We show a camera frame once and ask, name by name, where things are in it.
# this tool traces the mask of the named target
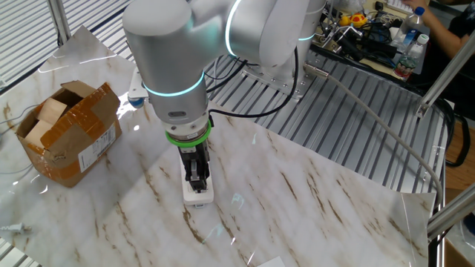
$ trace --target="cardboard box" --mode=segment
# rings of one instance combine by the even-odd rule
[[[38,120],[39,114],[51,101],[46,100],[32,110],[16,135],[37,171],[66,187],[73,187],[122,134],[116,115],[120,101],[107,83],[97,90],[80,81],[61,86],[51,99],[65,104],[66,112],[61,108],[51,109],[51,116],[47,112],[47,118],[56,118],[58,112],[64,115],[44,134],[41,133],[44,127],[40,125],[36,133],[40,143],[29,141],[27,136],[43,122]]]

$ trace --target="white marble surface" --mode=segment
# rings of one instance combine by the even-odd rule
[[[427,266],[433,194],[390,191],[245,119],[214,116],[214,203],[185,207],[177,148],[152,106],[136,111],[126,102],[134,64],[83,28],[64,49],[0,96],[0,120],[62,82],[109,82],[121,98],[123,135],[72,189],[34,169],[0,174],[0,225],[33,228],[2,237],[42,265],[259,266],[280,256],[286,267]],[[7,132],[1,172],[28,164]]]

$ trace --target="box flap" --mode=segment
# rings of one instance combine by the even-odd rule
[[[61,86],[63,88],[68,89],[71,92],[76,93],[78,96],[81,96],[82,98],[89,96],[96,90],[95,88],[92,88],[91,86],[81,81],[66,82],[64,84],[61,84]]]
[[[38,114],[38,119],[43,120],[51,125],[54,125],[59,117],[65,112],[68,106],[55,99],[46,99],[43,108]]]

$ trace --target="wire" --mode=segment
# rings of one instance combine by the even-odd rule
[[[0,124],[6,123],[6,122],[11,122],[11,121],[13,121],[13,120],[15,120],[15,119],[19,119],[19,118],[21,118],[21,117],[23,116],[23,114],[24,114],[24,112],[25,112],[26,110],[28,110],[29,108],[37,107],[37,106],[39,106],[39,105],[31,105],[30,107],[25,108],[25,109],[23,110],[23,112],[20,114],[20,116],[17,116],[16,118],[13,118],[13,119],[7,119],[7,120],[5,120],[5,121],[3,121],[3,122],[0,122]]]
[[[219,114],[223,114],[223,115],[227,115],[227,116],[233,116],[233,117],[237,117],[237,118],[260,118],[260,117],[263,117],[263,116],[268,116],[270,114],[276,113],[279,110],[281,110],[292,99],[292,96],[294,95],[295,89],[297,88],[297,83],[298,83],[298,49],[297,48],[295,48],[295,50],[294,50],[294,55],[295,55],[294,83],[292,85],[292,90],[290,91],[290,94],[287,96],[287,98],[285,98],[284,102],[280,106],[274,108],[271,111],[267,111],[267,112],[264,112],[264,113],[261,113],[261,114],[251,114],[251,115],[230,113],[230,112],[220,111],[220,110],[216,110],[216,109],[210,109],[209,113],[215,112],[215,113],[219,113]]]
[[[229,76],[229,74],[232,72],[232,69],[235,68],[235,66],[236,66],[237,63],[238,63],[238,60],[235,61],[235,63],[232,65],[232,67],[231,67],[231,69],[229,70],[229,72],[228,72],[225,76],[223,76],[223,77],[221,77],[221,78],[216,78],[216,77],[210,76],[210,75],[208,75],[207,73],[205,73],[205,75],[208,76],[209,78],[213,79],[213,80],[226,79],[226,78]]]
[[[246,65],[248,65],[248,66],[258,66],[259,64],[246,63]]]
[[[374,113],[374,111],[371,110],[370,107],[368,107],[355,94],[353,94],[350,91],[350,89],[348,89],[340,81],[338,81],[335,77],[331,75],[328,75],[328,79],[330,81],[333,81],[334,83],[337,84],[337,86],[343,89],[344,92],[353,100],[355,100],[355,102],[358,103],[366,112],[368,112],[369,115],[371,115],[377,121],[377,123],[379,123],[386,130],[386,132],[389,135],[391,135],[403,148],[405,148],[410,154],[412,154],[421,163],[421,165],[425,168],[425,170],[430,174],[430,176],[432,177],[432,180],[434,181],[436,185],[436,190],[437,190],[436,206],[439,206],[442,201],[443,187],[442,187],[442,184],[440,183],[440,180],[437,174],[432,170],[429,164],[427,164],[426,161],[424,161],[424,159],[421,158],[421,156],[417,154],[417,152],[415,152],[403,139],[401,139],[401,137],[399,137],[397,133],[391,130],[391,128],[387,126],[386,123],[376,113]]]
[[[467,158],[468,152],[470,150],[471,138],[470,138],[470,128],[468,127],[467,120],[460,116],[459,114],[455,114],[455,117],[462,122],[462,136],[463,136],[463,145],[462,150],[460,151],[459,156],[455,162],[451,162],[449,160],[445,160],[445,164],[449,167],[459,167],[463,164],[465,159]]]
[[[223,85],[225,85],[226,83],[228,83],[229,81],[231,81],[232,78],[234,78],[243,68],[244,66],[246,66],[247,64],[247,60],[244,60],[243,63],[235,70],[234,73],[232,73],[228,78],[226,78],[224,81],[220,82],[219,84],[213,86],[212,88],[209,88],[208,90],[206,90],[207,93],[211,93],[212,91],[222,87]]]
[[[21,173],[22,171],[26,171],[28,168],[31,168],[33,167],[33,164],[29,164],[27,167],[21,169],[20,171],[14,171],[14,172],[10,172],[10,173],[0,173],[2,175],[7,175],[7,174],[17,174],[17,173]]]
[[[221,56],[218,56],[218,58],[214,61],[214,77],[217,76],[217,64],[220,62]]]

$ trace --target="water bottle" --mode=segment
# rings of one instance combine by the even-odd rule
[[[413,70],[417,67],[419,60],[424,53],[424,45],[427,44],[428,41],[429,36],[421,34],[417,38],[417,42],[409,46],[409,49],[407,49],[404,55],[401,56],[398,63],[394,67],[394,73],[397,76],[400,76],[403,78],[403,80],[406,80],[411,75]]]
[[[404,22],[402,22],[398,33],[394,37],[391,45],[398,48],[399,52],[406,51],[410,45],[417,31],[422,25],[422,14],[424,14],[423,7],[417,7],[413,14],[407,15]]]

